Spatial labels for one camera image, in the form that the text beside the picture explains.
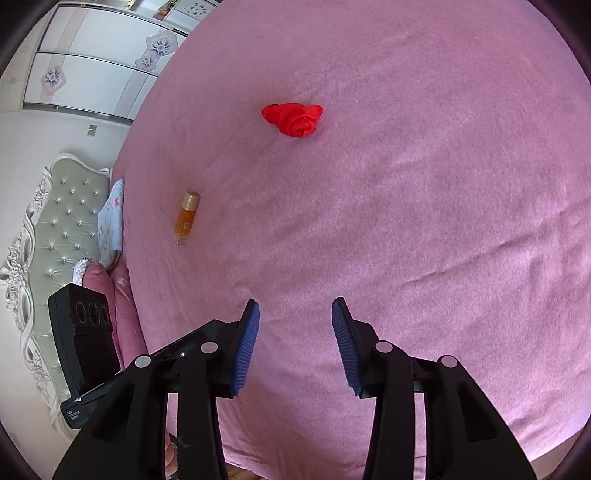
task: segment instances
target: wall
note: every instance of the wall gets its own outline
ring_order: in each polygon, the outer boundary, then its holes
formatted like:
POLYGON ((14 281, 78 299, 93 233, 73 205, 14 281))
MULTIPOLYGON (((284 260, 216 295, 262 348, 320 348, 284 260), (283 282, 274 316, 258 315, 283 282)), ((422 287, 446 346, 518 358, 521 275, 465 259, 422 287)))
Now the wall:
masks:
MULTIPOLYGON (((44 166, 69 152, 94 168, 112 167, 129 127, 57 112, 22 111, 22 97, 46 15, 0 78, 0 264, 22 225, 44 166), (94 137, 87 135, 97 125, 94 137)), ((0 420, 42 480, 50 479, 69 442, 53 430, 48 408, 24 364, 20 333, 0 296, 0 420)))

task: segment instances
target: pillow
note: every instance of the pillow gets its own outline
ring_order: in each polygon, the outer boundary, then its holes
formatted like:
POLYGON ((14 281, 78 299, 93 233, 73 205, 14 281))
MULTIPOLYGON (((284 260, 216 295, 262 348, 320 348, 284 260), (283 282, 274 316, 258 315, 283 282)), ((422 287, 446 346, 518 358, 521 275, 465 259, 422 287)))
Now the pillow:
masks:
POLYGON ((110 270, 123 250, 123 190, 124 181, 118 180, 98 215, 99 262, 110 270))
POLYGON ((91 262, 87 265, 84 277, 82 279, 82 286, 89 288, 90 290, 102 293, 107 297, 109 303, 109 315, 111 317, 111 323, 113 325, 113 343, 115 344, 115 351, 117 352, 117 358, 119 359, 119 365, 123 366, 123 358, 121 356, 121 349, 119 348, 119 339, 117 337, 117 318, 115 311, 115 289, 109 278, 109 274, 105 270, 105 267, 100 263, 91 262))
POLYGON ((125 257, 121 258, 111 272, 111 280, 115 292, 117 337, 121 346, 123 366, 127 368, 136 357, 146 355, 148 348, 139 324, 125 257))

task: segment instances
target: ornate headboard frame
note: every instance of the ornate headboard frame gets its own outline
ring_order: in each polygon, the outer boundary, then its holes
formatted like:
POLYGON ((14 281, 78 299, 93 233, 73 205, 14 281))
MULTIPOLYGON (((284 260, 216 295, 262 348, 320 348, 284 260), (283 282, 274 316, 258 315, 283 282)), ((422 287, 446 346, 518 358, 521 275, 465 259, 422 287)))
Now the ornate headboard frame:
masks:
POLYGON ((25 364, 50 409, 54 428, 68 438, 76 432, 60 414, 60 403, 70 393, 53 342, 47 299, 72 281, 78 260, 98 255, 96 214, 109 194, 109 173, 108 168, 84 165, 74 155, 58 155, 44 169, 0 268, 0 286, 21 332, 25 364))

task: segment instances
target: bed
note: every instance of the bed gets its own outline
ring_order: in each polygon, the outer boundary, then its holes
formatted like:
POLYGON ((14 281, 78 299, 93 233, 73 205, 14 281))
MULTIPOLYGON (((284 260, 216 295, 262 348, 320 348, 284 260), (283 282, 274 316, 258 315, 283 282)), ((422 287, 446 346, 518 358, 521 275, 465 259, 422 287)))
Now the bed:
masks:
POLYGON ((149 351, 261 304, 246 387, 219 403, 226 459, 270 480, 361 476, 373 404, 348 389, 337 296, 411 355, 456 355, 530 459, 583 427, 589 98, 525 1, 235 1, 209 15, 142 106, 112 179, 125 179, 149 351), (310 138, 262 120, 291 101, 324 106, 310 138), (202 201, 180 247, 188 190, 202 201))

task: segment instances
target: red rose-shaped fabric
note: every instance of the red rose-shaped fabric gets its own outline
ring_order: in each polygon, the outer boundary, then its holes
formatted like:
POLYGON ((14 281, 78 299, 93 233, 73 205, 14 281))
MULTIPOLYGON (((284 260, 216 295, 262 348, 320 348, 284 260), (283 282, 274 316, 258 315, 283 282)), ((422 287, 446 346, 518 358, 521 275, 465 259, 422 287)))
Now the red rose-shaped fabric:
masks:
POLYGON ((275 125, 282 134, 291 137, 307 137, 316 130, 316 124, 323 111, 320 105, 283 103, 267 105, 261 113, 265 120, 275 125))

